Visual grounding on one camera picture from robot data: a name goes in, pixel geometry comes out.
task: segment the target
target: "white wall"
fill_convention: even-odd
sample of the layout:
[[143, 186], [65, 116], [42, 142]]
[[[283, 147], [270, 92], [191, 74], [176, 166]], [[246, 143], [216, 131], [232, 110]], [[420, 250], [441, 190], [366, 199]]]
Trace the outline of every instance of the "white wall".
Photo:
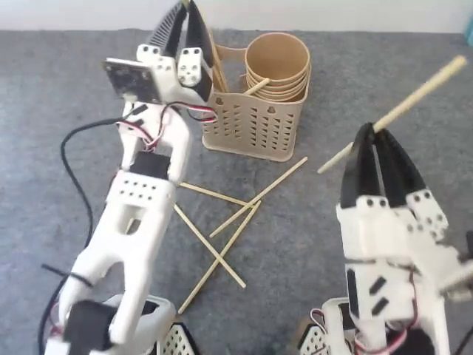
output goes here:
[[[176, 0], [0, 0], [0, 29], [149, 30]], [[472, 0], [197, 0], [213, 27], [460, 33]]]

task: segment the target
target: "gray carpet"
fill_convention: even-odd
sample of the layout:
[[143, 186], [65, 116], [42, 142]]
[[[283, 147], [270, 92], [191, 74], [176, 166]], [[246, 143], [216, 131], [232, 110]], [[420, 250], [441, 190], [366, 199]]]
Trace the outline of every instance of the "gray carpet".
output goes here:
[[[243, 47], [258, 32], [216, 31]], [[246, 281], [241, 289], [218, 268], [183, 315], [204, 354], [286, 354], [309, 309], [345, 295], [344, 258], [335, 214], [343, 164], [317, 168], [366, 121], [375, 121], [458, 53], [473, 60], [461, 35], [297, 33], [312, 52], [312, 87], [294, 157], [287, 163], [209, 152], [196, 124], [187, 181], [250, 200], [289, 166], [309, 161], [269, 194], [226, 257]], [[86, 230], [84, 208], [59, 160], [71, 128], [120, 114], [100, 62], [134, 58], [147, 33], [0, 32], [0, 353], [31, 354], [39, 317], [58, 282], [42, 262], [71, 267]], [[392, 125], [449, 216], [464, 247], [473, 227], [473, 67]], [[230, 68], [232, 78], [237, 76]], [[77, 137], [69, 156], [95, 216], [120, 160], [113, 128]], [[179, 191], [179, 204], [204, 234], [236, 211], [231, 204]], [[212, 243], [217, 250], [236, 227]], [[156, 261], [152, 293], [179, 307], [212, 256], [173, 216]], [[98, 298], [120, 290], [120, 269]], [[447, 305], [452, 348], [473, 323], [471, 303]], [[470, 354], [470, 346], [465, 354]]]

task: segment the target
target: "stacked paper cups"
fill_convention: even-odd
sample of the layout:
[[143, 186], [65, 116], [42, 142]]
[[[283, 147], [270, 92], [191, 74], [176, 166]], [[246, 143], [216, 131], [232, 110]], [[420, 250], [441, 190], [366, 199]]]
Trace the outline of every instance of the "stacked paper cups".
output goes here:
[[274, 102], [298, 101], [310, 75], [309, 49], [287, 33], [267, 33], [245, 52], [246, 84], [253, 95]]

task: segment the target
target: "vented basket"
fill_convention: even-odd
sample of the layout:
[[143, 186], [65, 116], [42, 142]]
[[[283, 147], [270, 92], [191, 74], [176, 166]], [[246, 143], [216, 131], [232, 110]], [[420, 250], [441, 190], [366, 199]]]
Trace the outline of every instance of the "vented basket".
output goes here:
[[[246, 49], [217, 46], [222, 61], [244, 61]], [[245, 83], [245, 76], [240, 78]], [[291, 102], [271, 102], [241, 93], [215, 92], [210, 105], [217, 121], [203, 125], [203, 144], [207, 149], [249, 155], [274, 161], [289, 160], [294, 151], [305, 91]]]

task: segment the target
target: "robotic arm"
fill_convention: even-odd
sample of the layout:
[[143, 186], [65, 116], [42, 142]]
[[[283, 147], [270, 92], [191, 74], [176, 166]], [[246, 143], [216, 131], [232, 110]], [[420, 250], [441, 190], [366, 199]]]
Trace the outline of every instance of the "robotic arm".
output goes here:
[[450, 354], [444, 299], [471, 298], [473, 262], [448, 244], [445, 214], [387, 130], [375, 134], [365, 124], [358, 131], [336, 214], [348, 298], [324, 304], [324, 319], [312, 330], [324, 334], [319, 348], [334, 355]]
[[[187, 15], [186, 45], [177, 61]], [[137, 61], [104, 61], [115, 92], [126, 102], [125, 119], [118, 122], [123, 159], [91, 242], [72, 267], [71, 274], [88, 282], [66, 281], [58, 306], [64, 331], [49, 339], [47, 355], [138, 355], [153, 347], [161, 354], [175, 310], [148, 292], [191, 148], [191, 134], [175, 107], [203, 112], [198, 121], [212, 120], [214, 111], [205, 106], [213, 89], [212, 64], [208, 32], [193, 1], [168, 12], [149, 42], [138, 47]], [[158, 144], [170, 147], [171, 156], [156, 154]], [[115, 263], [123, 263], [123, 295], [104, 304], [89, 300], [93, 285]]]

